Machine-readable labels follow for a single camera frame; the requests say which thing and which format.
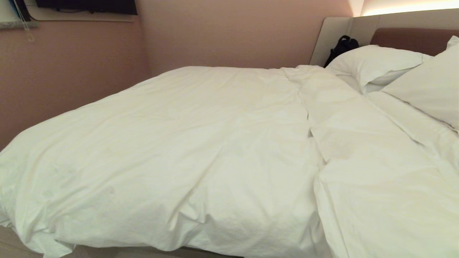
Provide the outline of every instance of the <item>bed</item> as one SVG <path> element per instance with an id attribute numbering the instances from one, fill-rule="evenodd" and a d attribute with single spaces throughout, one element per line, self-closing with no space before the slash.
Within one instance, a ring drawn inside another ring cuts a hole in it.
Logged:
<path id="1" fill-rule="evenodd" d="M 45 258 L 456 257 L 457 125 L 410 101 L 315 66 L 170 71 L 18 135 L 0 153 L 0 224 Z"/>

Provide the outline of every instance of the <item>television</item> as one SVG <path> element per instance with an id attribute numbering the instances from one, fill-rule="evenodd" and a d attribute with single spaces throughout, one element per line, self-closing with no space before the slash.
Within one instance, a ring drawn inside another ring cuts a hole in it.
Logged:
<path id="1" fill-rule="evenodd" d="M 53 9 L 72 9 L 137 15 L 135 0 L 37 0 L 37 6 Z"/>

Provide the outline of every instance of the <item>wall light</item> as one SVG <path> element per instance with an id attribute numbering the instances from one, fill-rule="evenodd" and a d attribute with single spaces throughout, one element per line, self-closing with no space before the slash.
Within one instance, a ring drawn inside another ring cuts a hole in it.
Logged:
<path id="1" fill-rule="evenodd" d="M 409 12 L 409 11 L 455 9 L 455 8 L 459 8 L 459 0 L 449 0 L 449 1 L 437 1 L 436 0 L 435 2 L 432 2 L 432 3 L 423 3 L 423 4 L 406 5 L 406 6 L 394 6 L 394 7 L 388 7 L 388 8 L 378 8 L 378 9 L 368 10 L 368 11 L 365 10 L 362 13 L 362 16 Z"/>

